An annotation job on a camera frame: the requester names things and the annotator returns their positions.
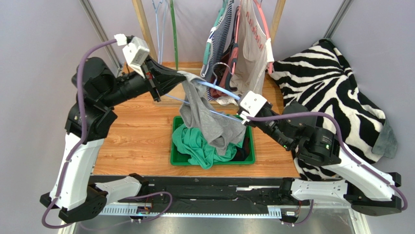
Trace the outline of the grey tank top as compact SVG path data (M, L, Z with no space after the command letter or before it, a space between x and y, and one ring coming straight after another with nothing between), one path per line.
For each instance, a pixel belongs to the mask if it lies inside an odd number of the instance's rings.
M188 128L197 128L210 146L223 156L230 144L244 141L246 127L234 116L225 117L210 104L206 97L207 87L198 81L202 78L185 71L178 71L185 77L182 82L185 101L179 108L180 116Z

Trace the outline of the navy tank top maroon trim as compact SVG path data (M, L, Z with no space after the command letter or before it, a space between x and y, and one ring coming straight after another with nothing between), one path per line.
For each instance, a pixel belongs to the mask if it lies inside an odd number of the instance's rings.
M251 152L249 143L250 138L246 136L243 140L242 147L236 147L235 156L231 161L245 161Z

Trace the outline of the light blue plastic hanger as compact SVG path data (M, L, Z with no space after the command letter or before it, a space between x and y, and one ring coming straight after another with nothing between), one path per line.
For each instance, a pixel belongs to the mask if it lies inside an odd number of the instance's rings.
M216 66L216 65L218 65L218 64L221 64L221 65L224 65L224 66L226 66L230 71L231 71L231 68L230 68L230 66L228 66L226 63L224 63L224 62L217 62L217 63L215 63L214 65L213 65L213 68ZM212 83L210 83L210 82L207 82L207 81L204 81L204 80L201 80L201 79L194 79L194 82L195 83L198 83L198 84L200 84L200 85L203 85L203 86L205 86L205 87L208 87L208 88L213 88L214 90L218 90L218 91L220 91L220 92L223 92L223 93L225 93L225 94L227 94L228 96L230 96L230 97L232 97L232 98L234 98L234 99L236 99L236 100L239 100L240 99L240 97L238 96L238 95L236 95L236 94L234 94L234 93L232 93L231 91L229 91L229 90L227 90L227 89L225 89L225 88L222 88L222 87L220 87L220 86L217 86L216 85L216 81L217 81L217 75L213 72L213 74L214 74L214 76L215 76L215 81L214 81L214 83L212 84ZM184 99L180 99L180 98L177 98L177 97L174 97L174 96L171 96L171 95L169 95L169 94L164 94L165 96L167 96L167 97L169 97L169 98L172 98L172 99L174 99L174 100L178 100L178 101L181 101L181 102L183 102L184 104L188 104L188 105L190 105L190 103L188 102L188 101L185 101ZM220 115L220 116L223 116L223 117L225 117L225 118L229 118L229 119L232 119L230 116L227 116L227 115L225 115L225 114L222 114L222 113L219 113L219 112L216 112L216 111L214 111L214 110L210 110L210 112L212 112L212 113L214 113L214 114L217 114L217 115Z

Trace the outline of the green tank top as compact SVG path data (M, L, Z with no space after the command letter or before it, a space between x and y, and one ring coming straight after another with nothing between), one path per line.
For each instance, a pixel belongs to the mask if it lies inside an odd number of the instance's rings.
M220 155L216 147L209 145L199 129L188 128L182 124L173 131L172 143L178 153L189 156L187 162L190 165L207 170L215 163L233 160L244 141L228 144L225 153Z

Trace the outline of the blue white striped tank top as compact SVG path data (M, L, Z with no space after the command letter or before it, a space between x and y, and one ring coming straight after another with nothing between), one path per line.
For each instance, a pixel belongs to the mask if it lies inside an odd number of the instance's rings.
M213 76L213 65L221 60L222 54L224 52L230 24L232 22L233 7L234 1L228 0L227 9L225 11L223 20L218 25L217 30L213 36L213 49L211 58L207 66L202 66L200 76L207 82L209 82Z

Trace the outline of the green plastic hanger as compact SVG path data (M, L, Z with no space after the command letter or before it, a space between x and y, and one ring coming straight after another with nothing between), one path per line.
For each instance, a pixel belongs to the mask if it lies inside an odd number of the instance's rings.
M175 19L175 10L174 10L174 0L170 0L170 15L171 15L171 23L172 23L175 69L178 70L179 69L179 56L178 56L178 41L177 41L177 28L176 28L176 19Z

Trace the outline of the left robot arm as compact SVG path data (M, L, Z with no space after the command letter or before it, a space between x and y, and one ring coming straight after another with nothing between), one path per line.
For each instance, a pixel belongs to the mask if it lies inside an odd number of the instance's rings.
M115 106L145 93L159 101L186 80L150 57L143 66L142 74L119 77L98 57L88 58L82 67L83 97L68 113L59 177L53 190L40 197L48 210L59 209L59 218L67 224L93 219L114 202L130 197L142 200L149 192L149 182L136 173L110 182L90 182L99 150L117 119Z

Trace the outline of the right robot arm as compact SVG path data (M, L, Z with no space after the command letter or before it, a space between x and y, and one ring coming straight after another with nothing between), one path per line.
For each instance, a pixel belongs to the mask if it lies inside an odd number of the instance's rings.
M280 194L298 201L326 200L350 204L351 208L369 216L398 214L408 207L399 189L400 174L384 173L354 154L335 133L316 126L322 112L310 112L295 103L282 114L271 109L262 96L238 101L244 124L259 128L288 151L296 151L299 162L321 167L339 175L328 181L306 181L286 178Z

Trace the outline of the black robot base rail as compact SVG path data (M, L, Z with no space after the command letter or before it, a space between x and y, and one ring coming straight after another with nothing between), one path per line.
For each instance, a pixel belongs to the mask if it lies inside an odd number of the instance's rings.
M143 194L106 205L101 215L282 218L295 222L310 201L288 197L286 178L145 176Z

